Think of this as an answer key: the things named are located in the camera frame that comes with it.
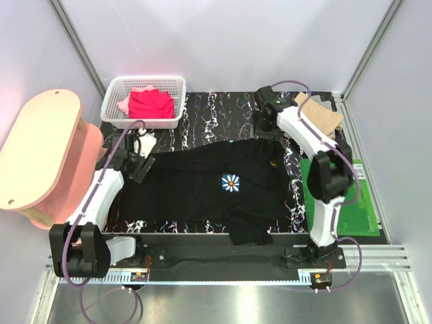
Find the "black daisy t-shirt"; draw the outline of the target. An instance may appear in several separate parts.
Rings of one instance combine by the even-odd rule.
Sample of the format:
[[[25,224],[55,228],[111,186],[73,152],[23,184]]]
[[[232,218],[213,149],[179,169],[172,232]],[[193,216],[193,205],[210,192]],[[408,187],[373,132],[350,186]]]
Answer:
[[[273,243],[290,183],[280,142],[214,142],[153,157],[143,181],[126,180],[111,205],[116,222],[217,221],[235,245]]]

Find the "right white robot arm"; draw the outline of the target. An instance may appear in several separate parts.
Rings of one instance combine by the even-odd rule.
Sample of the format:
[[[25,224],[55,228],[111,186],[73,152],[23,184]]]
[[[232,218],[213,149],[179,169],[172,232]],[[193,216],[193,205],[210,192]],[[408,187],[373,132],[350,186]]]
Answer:
[[[302,112],[294,100],[281,99],[272,92],[254,93],[258,107],[254,130],[276,129],[288,134],[310,161],[307,187],[315,201],[310,242],[298,253],[298,262],[313,267],[328,263],[338,247],[337,221],[346,194],[358,178],[352,166],[352,150],[328,138]]]

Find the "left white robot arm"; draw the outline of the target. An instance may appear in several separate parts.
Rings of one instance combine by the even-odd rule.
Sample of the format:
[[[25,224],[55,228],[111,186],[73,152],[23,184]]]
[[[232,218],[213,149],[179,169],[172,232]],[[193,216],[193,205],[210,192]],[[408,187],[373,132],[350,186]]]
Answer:
[[[110,266],[124,260],[139,267],[146,258],[144,248],[130,236],[106,239],[101,230],[109,209],[126,180],[141,183],[153,166],[151,149],[103,157],[96,165],[92,183],[82,202],[65,223],[49,230],[53,269],[58,277],[103,278]]]

